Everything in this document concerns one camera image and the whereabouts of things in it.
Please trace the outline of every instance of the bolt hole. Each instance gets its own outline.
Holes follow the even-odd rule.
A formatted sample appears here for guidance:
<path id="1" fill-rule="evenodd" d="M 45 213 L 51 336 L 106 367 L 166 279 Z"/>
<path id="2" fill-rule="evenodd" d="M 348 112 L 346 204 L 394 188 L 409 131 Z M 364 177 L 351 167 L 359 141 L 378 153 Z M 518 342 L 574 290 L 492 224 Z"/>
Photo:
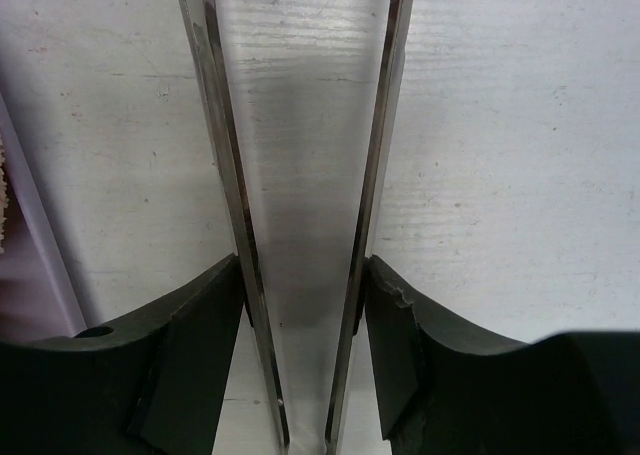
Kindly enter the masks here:
<path id="1" fill-rule="evenodd" d="M 110 333 L 113 333 L 113 328 L 111 327 L 93 327 L 84 332 L 80 332 L 76 335 L 76 338 L 98 338 L 109 335 Z"/>

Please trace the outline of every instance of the black plastic part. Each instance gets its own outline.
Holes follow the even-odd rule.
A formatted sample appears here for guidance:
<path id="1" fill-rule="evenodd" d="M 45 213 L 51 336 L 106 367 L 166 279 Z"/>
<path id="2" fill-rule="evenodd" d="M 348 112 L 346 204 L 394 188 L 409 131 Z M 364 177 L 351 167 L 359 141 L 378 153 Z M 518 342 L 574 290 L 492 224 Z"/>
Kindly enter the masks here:
<path id="1" fill-rule="evenodd" d="M 229 256 L 74 339 L 0 342 L 1 453 L 210 455 L 244 295 Z"/>
<path id="2" fill-rule="evenodd" d="M 394 455 L 640 453 L 640 335 L 526 345 L 413 289 L 373 257 L 366 320 Z"/>

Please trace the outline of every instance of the metal strip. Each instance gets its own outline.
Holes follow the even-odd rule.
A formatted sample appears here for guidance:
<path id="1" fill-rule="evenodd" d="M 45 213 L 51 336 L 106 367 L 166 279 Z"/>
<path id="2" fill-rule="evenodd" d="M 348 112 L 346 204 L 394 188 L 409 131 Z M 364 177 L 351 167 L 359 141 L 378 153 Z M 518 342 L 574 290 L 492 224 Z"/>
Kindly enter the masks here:
<path id="1" fill-rule="evenodd" d="M 229 207 L 277 441 L 280 453 L 284 454 L 289 447 L 289 428 L 233 118 L 216 0 L 180 0 L 180 7 L 196 65 L 209 134 Z"/>
<path id="2" fill-rule="evenodd" d="M 360 282 L 365 260 L 371 255 L 371 237 L 375 231 L 382 197 L 391 135 L 400 95 L 404 68 L 404 47 L 409 31 L 412 4 L 413 0 L 390 0 L 389 3 L 387 33 L 382 52 L 373 126 L 351 254 L 349 281 L 340 326 L 340 339 L 325 431 L 325 443 L 329 455 L 335 455 L 340 451 L 341 432 L 346 414 L 349 377 L 353 361 L 354 337 L 358 332 L 358 324 L 362 317 L 363 303 Z"/>

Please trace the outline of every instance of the white wooden wall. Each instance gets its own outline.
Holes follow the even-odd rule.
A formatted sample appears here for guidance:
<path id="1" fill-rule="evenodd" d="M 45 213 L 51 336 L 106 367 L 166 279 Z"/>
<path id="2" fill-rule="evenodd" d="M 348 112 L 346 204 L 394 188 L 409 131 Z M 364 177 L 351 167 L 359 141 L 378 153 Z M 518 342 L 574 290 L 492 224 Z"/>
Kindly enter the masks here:
<path id="1" fill-rule="evenodd" d="M 323 453 L 386 0 L 221 0 L 293 454 Z M 640 0 L 416 0 L 376 251 L 507 335 L 640 326 Z M 177 0 L 0 0 L 89 321 L 231 249 Z M 379 442 L 361 338 L 345 453 Z M 274 453 L 243 325 L 215 453 Z"/>

